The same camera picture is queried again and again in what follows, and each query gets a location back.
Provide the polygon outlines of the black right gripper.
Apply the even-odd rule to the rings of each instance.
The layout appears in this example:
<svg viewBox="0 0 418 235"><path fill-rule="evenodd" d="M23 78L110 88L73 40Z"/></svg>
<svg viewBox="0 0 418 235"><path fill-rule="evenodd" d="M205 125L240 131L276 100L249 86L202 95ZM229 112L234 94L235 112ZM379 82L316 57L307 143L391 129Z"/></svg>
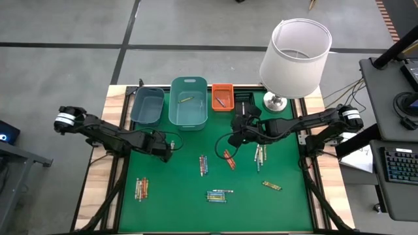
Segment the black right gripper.
<svg viewBox="0 0 418 235"><path fill-rule="evenodd" d="M228 143L239 148L243 142L262 142L259 131L261 110L252 104L241 104L240 114L235 114L232 120L233 134Z"/></svg>

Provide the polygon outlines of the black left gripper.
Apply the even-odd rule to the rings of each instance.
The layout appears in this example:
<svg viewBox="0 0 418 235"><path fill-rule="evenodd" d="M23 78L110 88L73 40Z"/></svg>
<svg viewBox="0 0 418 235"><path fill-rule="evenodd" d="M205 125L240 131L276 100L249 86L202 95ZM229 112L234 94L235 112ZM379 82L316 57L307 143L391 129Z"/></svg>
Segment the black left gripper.
<svg viewBox="0 0 418 235"><path fill-rule="evenodd" d="M149 154L162 154L161 160L165 163L172 157L170 145L167 144L166 134L160 132L147 133L145 137L145 150Z"/></svg>

